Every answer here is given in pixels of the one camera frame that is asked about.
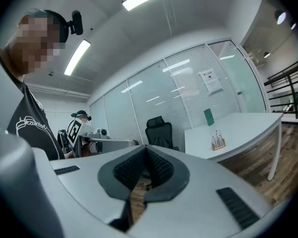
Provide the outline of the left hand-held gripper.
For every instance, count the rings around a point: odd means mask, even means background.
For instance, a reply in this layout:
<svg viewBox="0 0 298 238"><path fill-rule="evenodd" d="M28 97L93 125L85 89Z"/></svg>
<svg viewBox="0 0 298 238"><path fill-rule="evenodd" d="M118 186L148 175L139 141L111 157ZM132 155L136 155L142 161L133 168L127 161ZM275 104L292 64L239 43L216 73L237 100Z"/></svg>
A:
<svg viewBox="0 0 298 238"><path fill-rule="evenodd" d="M102 153L102 146L128 148L139 145L136 140L110 139L105 129L95 128L78 118L70 122L67 128L67 139L75 158Z"/></svg>

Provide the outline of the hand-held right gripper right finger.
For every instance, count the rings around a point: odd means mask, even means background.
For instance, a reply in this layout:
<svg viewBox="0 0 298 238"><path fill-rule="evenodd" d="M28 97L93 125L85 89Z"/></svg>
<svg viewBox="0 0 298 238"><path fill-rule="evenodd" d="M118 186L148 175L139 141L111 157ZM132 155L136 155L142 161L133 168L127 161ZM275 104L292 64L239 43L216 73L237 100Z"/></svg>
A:
<svg viewBox="0 0 298 238"><path fill-rule="evenodd" d="M267 228L272 207L252 185L217 162L158 147L183 162L190 179L171 201L148 203L140 219L127 231L132 238L256 238ZM243 229L217 190L231 188L258 216Z"/></svg>

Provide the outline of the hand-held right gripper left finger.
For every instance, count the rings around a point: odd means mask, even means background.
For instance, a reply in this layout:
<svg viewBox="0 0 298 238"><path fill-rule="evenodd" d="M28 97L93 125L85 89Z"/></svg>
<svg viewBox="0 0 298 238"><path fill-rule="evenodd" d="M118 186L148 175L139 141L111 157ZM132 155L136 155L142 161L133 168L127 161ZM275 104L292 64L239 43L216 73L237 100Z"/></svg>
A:
<svg viewBox="0 0 298 238"><path fill-rule="evenodd" d="M43 150L35 148L36 171L54 210L56 220L47 228L47 238L147 238L147 228L115 227L132 218L126 199L108 195L98 180L101 167L128 153L138 153L143 146L133 146L97 156L49 161Z"/></svg>

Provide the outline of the black office chair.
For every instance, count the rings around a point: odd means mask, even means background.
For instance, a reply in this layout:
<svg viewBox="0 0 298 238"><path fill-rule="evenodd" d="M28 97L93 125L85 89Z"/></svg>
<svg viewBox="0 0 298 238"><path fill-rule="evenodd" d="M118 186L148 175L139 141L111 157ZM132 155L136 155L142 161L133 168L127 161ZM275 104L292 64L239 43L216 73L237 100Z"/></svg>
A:
<svg viewBox="0 0 298 238"><path fill-rule="evenodd" d="M147 121L145 133L149 145L160 146L179 151L179 148L173 145L172 124L165 122L162 116L158 116Z"/></svg>

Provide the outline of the green standing board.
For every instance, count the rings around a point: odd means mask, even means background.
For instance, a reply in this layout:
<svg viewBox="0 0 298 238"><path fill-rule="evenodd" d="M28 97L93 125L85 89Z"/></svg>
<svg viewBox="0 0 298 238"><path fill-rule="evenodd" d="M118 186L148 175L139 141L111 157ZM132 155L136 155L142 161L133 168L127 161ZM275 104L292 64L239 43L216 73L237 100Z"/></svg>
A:
<svg viewBox="0 0 298 238"><path fill-rule="evenodd" d="M211 109L204 110L204 115L207 121L208 126L211 126L214 124L214 118Z"/></svg>

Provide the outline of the white table leg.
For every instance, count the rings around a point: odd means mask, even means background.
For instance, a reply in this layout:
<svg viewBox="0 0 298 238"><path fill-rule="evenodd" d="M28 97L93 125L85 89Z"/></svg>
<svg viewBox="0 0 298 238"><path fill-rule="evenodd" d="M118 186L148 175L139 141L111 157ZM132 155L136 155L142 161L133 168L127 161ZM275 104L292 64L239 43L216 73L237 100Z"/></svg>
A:
<svg viewBox="0 0 298 238"><path fill-rule="evenodd" d="M280 151L281 151L281 143L282 143L282 122L280 121L277 126L277 132L276 132L276 152L272 161L272 165L267 177L268 181L272 181L276 172L276 168L278 165L279 157L280 157Z"/></svg>

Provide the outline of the person's black printed t-shirt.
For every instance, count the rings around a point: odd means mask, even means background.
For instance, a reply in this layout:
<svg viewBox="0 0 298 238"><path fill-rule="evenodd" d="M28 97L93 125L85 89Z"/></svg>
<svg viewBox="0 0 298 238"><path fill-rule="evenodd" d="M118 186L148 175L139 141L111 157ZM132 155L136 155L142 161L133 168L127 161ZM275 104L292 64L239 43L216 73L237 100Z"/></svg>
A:
<svg viewBox="0 0 298 238"><path fill-rule="evenodd" d="M1 58L0 65L23 94L23 99L15 110L7 131L22 137L31 147L44 150L50 161L64 159L63 151L50 129L41 103L24 82L16 79L8 71Z"/></svg>

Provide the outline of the white paper notice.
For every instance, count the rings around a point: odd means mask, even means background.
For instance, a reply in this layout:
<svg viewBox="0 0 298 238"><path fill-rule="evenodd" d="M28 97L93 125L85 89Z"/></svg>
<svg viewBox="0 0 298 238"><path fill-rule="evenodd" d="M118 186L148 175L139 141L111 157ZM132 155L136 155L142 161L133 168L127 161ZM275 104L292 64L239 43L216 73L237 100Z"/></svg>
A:
<svg viewBox="0 0 298 238"><path fill-rule="evenodd" d="M201 79L210 95L223 90L220 79L213 68L200 71L199 75L201 76Z"/></svg>

